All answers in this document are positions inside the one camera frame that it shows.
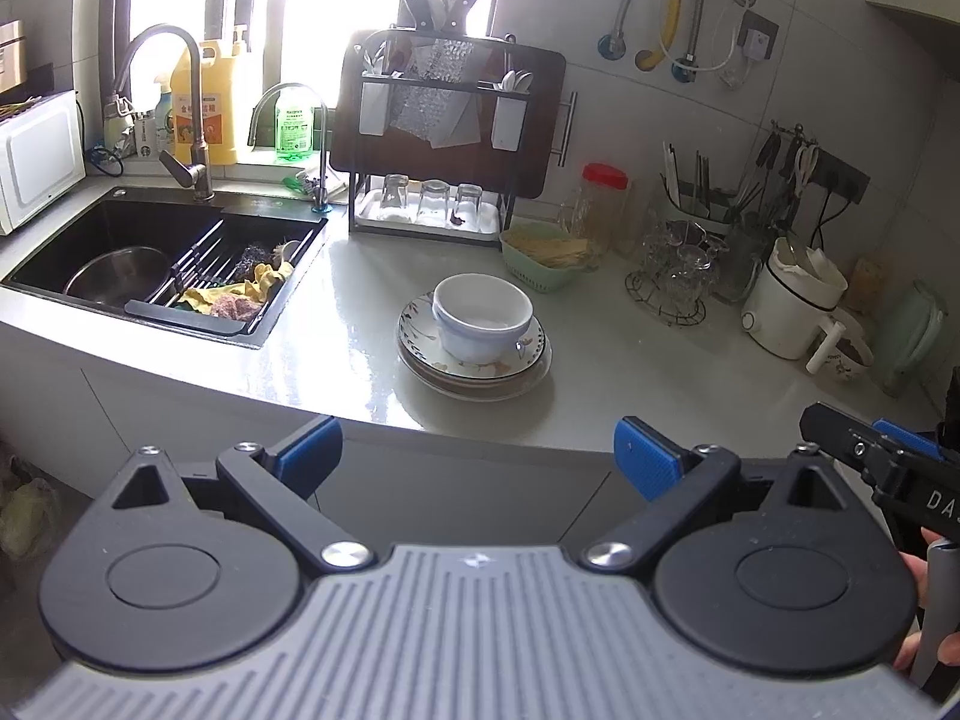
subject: jar with red lid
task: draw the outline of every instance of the jar with red lid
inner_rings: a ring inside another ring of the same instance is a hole
[[[595,254],[606,254],[623,214],[629,184],[626,173],[616,167],[600,162],[586,165],[565,220],[570,235],[589,240]]]

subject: black kitchen sink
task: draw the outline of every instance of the black kitchen sink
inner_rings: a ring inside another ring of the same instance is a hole
[[[219,191],[208,205],[190,191],[116,187],[54,234],[3,280],[13,290],[88,311],[143,322],[189,335],[258,348],[323,245],[326,219],[308,202],[284,197]],[[185,310],[185,290],[219,287],[237,280],[248,245],[288,247],[293,274],[272,287],[255,317],[240,322]],[[173,263],[165,283],[143,300],[110,306],[64,295],[70,278],[102,254],[126,247],[152,247]]]

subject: yellow jug label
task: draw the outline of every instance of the yellow jug label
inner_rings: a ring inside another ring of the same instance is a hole
[[[176,111],[176,142],[189,146],[193,143],[193,104],[190,95],[174,97]],[[224,113],[220,95],[203,95],[203,136],[210,146],[224,143]]]

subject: red round object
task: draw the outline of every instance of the red round object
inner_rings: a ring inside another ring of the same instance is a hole
[[[630,178],[622,170],[610,165],[604,165],[602,162],[591,162],[584,167],[584,178],[592,184],[601,184],[613,189],[625,190],[630,183]]]

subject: stainless steel bowl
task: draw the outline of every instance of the stainless steel bowl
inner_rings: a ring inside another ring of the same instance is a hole
[[[150,247],[127,247],[101,254],[77,271],[64,295],[123,308],[128,300],[146,300],[170,275],[170,258]]]

